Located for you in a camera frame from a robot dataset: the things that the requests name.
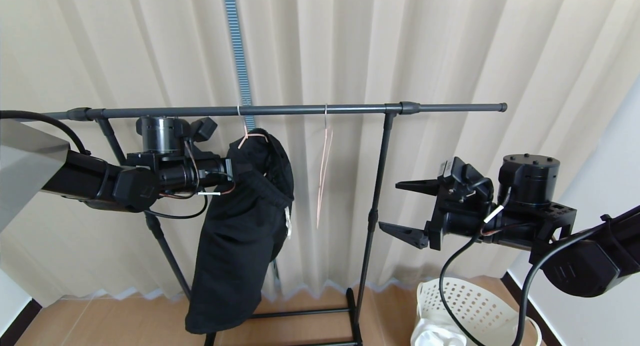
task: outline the garment rack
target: garment rack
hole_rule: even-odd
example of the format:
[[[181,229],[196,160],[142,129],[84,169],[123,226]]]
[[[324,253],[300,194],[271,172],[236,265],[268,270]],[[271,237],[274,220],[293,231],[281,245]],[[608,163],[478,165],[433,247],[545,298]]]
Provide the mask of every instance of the garment rack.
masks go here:
[[[359,278],[358,298],[355,299],[354,291],[350,288],[346,291],[347,307],[332,309],[311,309],[304,311],[288,311],[274,313],[254,314],[251,318],[271,318],[302,316],[307,314],[323,314],[335,312],[349,312],[352,340],[329,343],[307,343],[299,346],[362,346],[362,334],[360,330],[360,313],[362,308],[362,298],[367,279],[369,260],[371,256],[371,245],[373,244],[373,234],[378,222],[378,202],[382,188],[382,177],[385,172],[387,161],[387,151],[389,150],[389,139],[391,138],[391,128],[394,118],[398,115],[414,115],[415,113],[426,112],[473,112],[473,111],[494,111],[504,112],[507,109],[505,103],[500,104],[418,104],[415,102],[399,102],[397,104],[338,104],[338,105],[317,105],[317,106],[243,106],[243,107],[173,107],[173,108],[121,108],[121,109],[92,109],[75,108],[66,112],[45,113],[45,115],[58,120],[73,121],[96,121],[106,137],[110,148],[118,159],[119,163],[124,163],[125,155],[115,136],[114,129],[109,122],[110,118],[138,118],[142,116],[164,116],[164,117],[190,117],[190,116],[274,116],[274,115],[353,115],[368,113],[384,113],[384,125],[382,131],[382,143],[380,145],[380,155],[377,162],[377,173],[375,175],[375,188],[373,191],[373,201],[371,210],[368,212],[366,243],[364,256],[362,259],[362,269]],[[185,280],[178,262],[174,257],[165,235],[162,232],[160,221],[153,215],[145,214],[147,225],[164,256],[166,257],[171,270],[178,279],[182,290],[191,299],[191,290]],[[205,346],[213,346],[216,333],[207,334]]]

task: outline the baseboard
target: baseboard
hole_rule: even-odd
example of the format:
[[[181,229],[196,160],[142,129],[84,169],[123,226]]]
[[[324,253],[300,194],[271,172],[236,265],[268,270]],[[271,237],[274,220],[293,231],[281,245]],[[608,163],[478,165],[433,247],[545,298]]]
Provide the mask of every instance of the baseboard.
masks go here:
[[[41,309],[42,306],[34,299],[31,299],[4,334],[0,336],[0,346],[14,346]]]
[[[522,290],[518,286],[516,281],[514,281],[512,276],[509,275],[509,272],[505,273],[505,275],[502,276],[501,280],[504,286],[509,290],[509,293],[515,298],[518,304],[520,304],[520,299],[522,298]],[[528,306],[526,307],[526,315],[531,317],[537,323],[537,325],[540,326],[542,340],[544,340],[546,346],[562,346],[562,343],[558,341],[556,335],[551,331],[551,328],[549,327],[549,325],[547,325],[547,322],[542,318],[542,316],[540,316],[540,313],[535,308],[535,306],[531,304],[531,302],[529,302]]]

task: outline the beige curtain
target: beige curtain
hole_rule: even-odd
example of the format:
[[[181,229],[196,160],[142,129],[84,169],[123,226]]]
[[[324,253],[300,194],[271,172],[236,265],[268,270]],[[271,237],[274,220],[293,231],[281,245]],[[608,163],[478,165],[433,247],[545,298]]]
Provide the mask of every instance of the beige curtain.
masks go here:
[[[507,113],[398,117],[380,219],[421,228],[433,198],[394,189],[435,176],[453,155],[495,178],[502,156],[562,161],[562,194],[640,70],[640,0],[237,0],[256,105],[508,102]],[[0,0],[3,109],[235,106],[238,80],[223,0]],[[135,120],[114,121],[126,152]],[[225,154],[238,117],[204,148]],[[357,282],[382,117],[330,116],[334,141],[316,225],[322,116],[257,117],[287,149],[295,174],[293,235],[265,292]],[[70,123],[94,155],[114,162],[96,124]],[[48,132],[60,135],[42,125]],[[202,200],[161,201],[165,213]],[[188,280],[203,218],[163,220]],[[416,250],[377,232],[368,280],[434,276],[464,239]],[[95,211],[41,194],[0,236],[0,266],[45,305],[98,289],[180,288],[139,214]],[[516,252],[476,245],[451,270],[501,276]]]

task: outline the white plastic basket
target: white plastic basket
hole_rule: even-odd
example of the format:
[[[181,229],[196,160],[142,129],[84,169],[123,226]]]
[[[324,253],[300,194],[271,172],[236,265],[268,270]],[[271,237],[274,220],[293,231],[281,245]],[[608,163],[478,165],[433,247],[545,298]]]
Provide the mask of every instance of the white plastic basket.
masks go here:
[[[442,304],[438,278],[418,286],[418,317],[454,324]],[[518,327],[518,312],[486,289],[459,278],[443,280],[446,304],[460,323],[478,341],[491,346],[510,346]],[[538,324],[528,318],[537,332],[536,346],[542,343]],[[467,344],[475,345],[471,340]]]

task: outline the clothing tag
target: clothing tag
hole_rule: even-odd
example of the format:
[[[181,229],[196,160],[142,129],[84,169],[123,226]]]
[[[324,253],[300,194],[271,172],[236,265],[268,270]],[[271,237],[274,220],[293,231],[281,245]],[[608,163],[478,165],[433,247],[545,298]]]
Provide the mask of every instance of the clothing tag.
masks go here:
[[[291,210],[288,207],[284,209],[284,217],[286,218],[286,239],[291,239],[293,225],[291,223]]]

